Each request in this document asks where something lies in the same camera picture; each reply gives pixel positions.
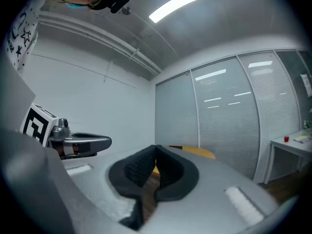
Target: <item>robotic arm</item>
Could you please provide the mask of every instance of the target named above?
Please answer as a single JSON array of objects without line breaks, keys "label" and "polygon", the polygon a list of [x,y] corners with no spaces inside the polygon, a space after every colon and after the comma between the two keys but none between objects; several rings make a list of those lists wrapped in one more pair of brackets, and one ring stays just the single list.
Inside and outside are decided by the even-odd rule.
[{"label": "robotic arm", "polygon": [[94,156],[112,144],[107,136],[70,131],[67,119],[36,104],[29,108],[20,131],[35,138],[43,147],[61,146],[61,159]]}]

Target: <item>white wall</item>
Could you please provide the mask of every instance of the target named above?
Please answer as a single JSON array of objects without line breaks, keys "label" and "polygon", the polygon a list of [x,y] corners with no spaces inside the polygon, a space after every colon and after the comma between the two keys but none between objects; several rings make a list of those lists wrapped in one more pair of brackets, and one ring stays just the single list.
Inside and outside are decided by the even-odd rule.
[{"label": "white wall", "polygon": [[115,51],[41,26],[22,77],[36,94],[34,103],[67,118],[71,130],[112,138],[104,152],[154,143],[150,74]]}]

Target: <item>white pipe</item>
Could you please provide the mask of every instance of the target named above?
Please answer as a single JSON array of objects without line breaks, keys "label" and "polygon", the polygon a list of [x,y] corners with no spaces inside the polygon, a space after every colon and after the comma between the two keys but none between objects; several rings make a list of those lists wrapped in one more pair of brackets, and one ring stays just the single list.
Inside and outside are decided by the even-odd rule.
[{"label": "white pipe", "polygon": [[131,59],[137,54],[138,51],[139,51],[139,48],[137,48],[137,49],[132,53],[132,55],[129,57],[129,60],[131,60]]},{"label": "white pipe", "polygon": [[[118,45],[115,45],[114,43],[106,43],[104,41],[102,41],[102,38],[98,38],[98,36],[96,36],[95,34],[93,33],[86,33],[84,30],[80,30],[80,29],[76,29],[75,27],[69,27],[69,28],[66,28],[68,27],[66,25],[66,23],[64,23],[65,25],[63,25],[63,23],[59,23],[59,25],[63,25],[65,27],[61,27],[59,25],[55,25],[54,22],[51,22],[51,20],[49,19],[45,19],[44,21],[41,21],[40,24],[42,25],[46,25],[46,26],[50,26],[50,27],[54,27],[54,28],[57,28],[57,29],[61,29],[61,30],[65,30],[65,31],[68,31],[68,32],[71,32],[71,33],[74,33],[74,34],[77,34],[77,35],[80,35],[80,36],[83,36],[83,37],[86,37],[86,38],[89,38],[91,40],[94,40],[98,43],[101,43],[119,53],[121,53],[122,55],[126,56],[126,57],[130,57],[131,56],[131,53],[126,50],[126,49],[121,49]],[[139,64],[140,66],[144,67],[145,69],[147,69],[148,71],[150,71],[153,75],[157,75],[157,73],[152,69],[152,67],[149,67],[147,65],[145,65],[144,63],[142,63],[141,60],[137,59],[136,57],[133,57],[132,58],[133,61],[135,61],[137,64]]]},{"label": "white pipe", "polygon": [[[78,24],[80,26],[84,26],[88,29],[94,30],[96,32],[99,32],[101,35],[106,36],[107,38],[110,38],[111,40],[121,44],[122,46],[126,47],[127,49],[129,49],[132,53],[136,50],[134,47],[132,47],[131,45],[129,45],[128,43],[126,43],[125,41],[121,40],[120,38],[110,34],[109,32],[96,27],[90,23],[72,18],[72,17],[68,17],[65,15],[61,15],[58,13],[53,13],[53,12],[48,12],[48,11],[41,11],[40,12],[40,20],[47,20],[45,17],[50,17],[53,19],[60,19],[60,20],[64,20],[64,21],[69,21],[70,23],[75,23]],[[138,53],[136,54],[137,56],[139,56],[141,59],[143,59],[144,61],[146,61],[147,63],[149,63],[153,68],[157,69],[159,72],[162,72],[162,70],[154,63],[152,62],[150,59],[148,59],[145,55],[143,55],[140,51],[138,51]]]},{"label": "white pipe", "polygon": [[106,70],[106,75],[105,75],[105,78],[104,78],[104,82],[105,82],[105,80],[106,80],[106,77],[107,77],[107,75],[108,75],[108,71],[109,71],[109,69],[110,69],[110,67],[111,67],[112,64],[113,64],[113,60],[111,60],[111,61],[109,62],[109,64],[108,64],[108,67],[107,67],[107,70]]}]

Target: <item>ceiling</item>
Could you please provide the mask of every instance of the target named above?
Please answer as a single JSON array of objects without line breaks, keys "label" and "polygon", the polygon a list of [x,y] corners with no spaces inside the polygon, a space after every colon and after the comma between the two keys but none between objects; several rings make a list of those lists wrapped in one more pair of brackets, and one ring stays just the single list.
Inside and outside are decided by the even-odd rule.
[{"label": "ceiling", "polygon": [[132,13],[70,9],[48,2],[42,10],[91,23],[119,37],[164,69],[196,51],[262,34],[296,35],[298,27],[284,0],[197,0],[158,23],[149,15],[170,0],[131,0]]}]

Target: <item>orange object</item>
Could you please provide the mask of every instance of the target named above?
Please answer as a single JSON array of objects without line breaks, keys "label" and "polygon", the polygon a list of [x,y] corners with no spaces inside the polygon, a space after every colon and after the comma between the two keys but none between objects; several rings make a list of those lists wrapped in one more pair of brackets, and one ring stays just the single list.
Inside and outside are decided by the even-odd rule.
[{"label": "orange object", "polygon": [[[192,153],[192,154],[196,154],[196,155],[199,155],[199,156],[203,156],[203,157],[206,157],[206,158],[215,159],[215,156],[213,155],[213,153],[209,152],[206,149],[202,149],[202,148],[195,147],[195,146],[181,146],[181,147],[182,147],[183,151],[186,151],[186,152],[189,152],[189,153]],[[153,170],[153,173],[159,174],[159,170],[157,169],[157,166],[155,166],[155,168]]]}]

